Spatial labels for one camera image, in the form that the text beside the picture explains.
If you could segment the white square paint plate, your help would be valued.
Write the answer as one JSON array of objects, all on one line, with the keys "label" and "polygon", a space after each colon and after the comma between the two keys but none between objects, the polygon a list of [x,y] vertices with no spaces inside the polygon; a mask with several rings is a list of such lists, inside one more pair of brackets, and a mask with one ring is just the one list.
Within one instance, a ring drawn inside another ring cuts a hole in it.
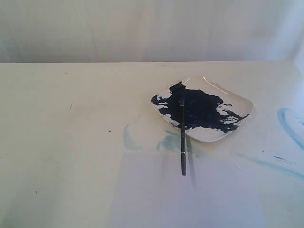
[{"label": "white square paint plate", "polygon": [[234,132],[254,109],[250,100],[205,77],[188,77],[151,98],[156,112],[177,129],[180,89],[184,89],[185,134],[200,142],[216,142]]}]

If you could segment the white paper sheet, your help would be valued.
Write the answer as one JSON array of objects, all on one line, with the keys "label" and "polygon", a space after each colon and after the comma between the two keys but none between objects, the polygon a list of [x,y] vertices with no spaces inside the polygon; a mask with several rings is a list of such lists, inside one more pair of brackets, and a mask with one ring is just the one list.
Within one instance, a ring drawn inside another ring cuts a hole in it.
[{"label": "white paper sheet", "polygon": [[121,160],[109,228],[301,228],[304,157],[128,152]]}]

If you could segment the black paintbrush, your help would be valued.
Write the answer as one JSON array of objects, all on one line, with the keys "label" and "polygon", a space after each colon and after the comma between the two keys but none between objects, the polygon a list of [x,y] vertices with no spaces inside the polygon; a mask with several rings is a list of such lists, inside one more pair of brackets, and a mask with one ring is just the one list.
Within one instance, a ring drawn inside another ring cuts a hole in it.
[{"label": "black paintbrush", "polygon": [[186,134],[185,134],[185,92],[180,90],[180,147],[181,147],[181,173],[186,176]]}]

